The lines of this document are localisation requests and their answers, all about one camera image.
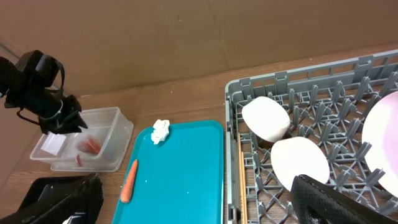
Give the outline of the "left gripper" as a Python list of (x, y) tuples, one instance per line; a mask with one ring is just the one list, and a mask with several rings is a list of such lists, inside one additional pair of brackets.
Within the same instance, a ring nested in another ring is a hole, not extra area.
[(81, 118), (81, 105), (74, 95), (61, 100), (62, 107), (51, 118), (39, 118), (39, 126), (43, 134), (81, 133), (88, 126)]

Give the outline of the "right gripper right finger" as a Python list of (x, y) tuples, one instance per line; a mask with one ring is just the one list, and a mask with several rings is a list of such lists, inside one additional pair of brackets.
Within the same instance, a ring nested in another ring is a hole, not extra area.
[(299, 223), (397, 224), (307, 175), (294, 177), (290, 193)]

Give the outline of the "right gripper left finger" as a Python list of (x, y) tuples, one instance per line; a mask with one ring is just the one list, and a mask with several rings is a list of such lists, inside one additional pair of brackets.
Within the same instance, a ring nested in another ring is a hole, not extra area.
[(17, 210), (1, 218), (1, 224), (95, 223), (104, 202), (103, 184), (98, 174), (89, 175), (75, 190)]

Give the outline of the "red snack wrapper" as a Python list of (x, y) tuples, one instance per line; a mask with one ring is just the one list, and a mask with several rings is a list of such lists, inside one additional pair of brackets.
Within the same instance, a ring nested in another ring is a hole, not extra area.
[(98, 155), (101, 151), (101, 145), (93, 136), (87, 136), (85, 140), (78, 143), (76, 148), (90, 155)]

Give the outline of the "orange carrot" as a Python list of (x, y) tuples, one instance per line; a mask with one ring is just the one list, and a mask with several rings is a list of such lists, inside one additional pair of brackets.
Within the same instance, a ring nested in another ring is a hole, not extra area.
[(134, 160), (120, 194), (122, 203), (129, 203), (132, 198), (138, 165), (139, 161)]

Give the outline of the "pink bowl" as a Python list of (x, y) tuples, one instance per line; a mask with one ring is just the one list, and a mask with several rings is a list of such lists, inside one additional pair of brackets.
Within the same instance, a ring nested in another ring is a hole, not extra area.
[(305, 174), (326, 184), (330, 178), (328, 161), (311, 140), (294, 137), (277, 141), (271, 149), (271, 164), (278, 181), (289, 192), (294, 178)]

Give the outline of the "wooden chopstick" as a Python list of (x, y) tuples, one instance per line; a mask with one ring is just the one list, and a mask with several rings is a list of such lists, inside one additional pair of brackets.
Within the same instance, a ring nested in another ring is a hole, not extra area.
[(246, 188), (246, 171), (244, 164), (244, 153), (241, 152), (241, 168), (242, 168), (242, 186), (243, 186), (243, 224), (248, 224), (248, 203), (247, 203), (247, 188)]
[(243, 183), (242, 183), (242, 171), (241, 171), (241, 153), (238, 150), (238, 172), (239, 172), (239, 194), (240, 194), (240, 204), (241, 204), (241, 224), (244, 224), (244, 198), (243, 198)]

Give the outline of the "white tissue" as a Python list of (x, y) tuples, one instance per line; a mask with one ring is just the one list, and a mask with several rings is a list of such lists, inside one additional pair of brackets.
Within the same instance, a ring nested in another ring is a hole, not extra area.
[(165, 141), (167, 136), (169, 135), (169, 120), (160, 120), (158, 119), (153, 125), (153, 132), (151, 134), (152, 142), (157, 145), (160, 142)]

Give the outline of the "large pink plate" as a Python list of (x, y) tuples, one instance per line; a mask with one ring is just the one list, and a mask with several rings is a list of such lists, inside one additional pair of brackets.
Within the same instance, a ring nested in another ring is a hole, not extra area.
[(361, 136), (371, 145), (365, 155), (370, 171), (380, 169), (379, 183), (397, 196), (397, 92), (380, 99), (367, 115)]

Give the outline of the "white bowl with food scraps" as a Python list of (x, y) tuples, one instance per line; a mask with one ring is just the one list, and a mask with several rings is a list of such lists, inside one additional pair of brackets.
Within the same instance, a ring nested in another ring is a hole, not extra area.
[(256, 136), (268, 142), (281, 140), (290, 126), (286, 110), (265, 96), (260, 96), (244, 106), (242, 117)]

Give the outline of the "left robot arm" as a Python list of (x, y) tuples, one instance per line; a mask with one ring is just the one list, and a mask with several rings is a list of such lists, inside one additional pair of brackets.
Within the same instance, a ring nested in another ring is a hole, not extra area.
[(17, 108), (18, 117), (48, 134), (80, 133), (87, 124), (74, 95), (65, 96), (65, 69), (57, 59), (34, 50), (16, 64), (1, 57), (1, 97), (5, 108)]

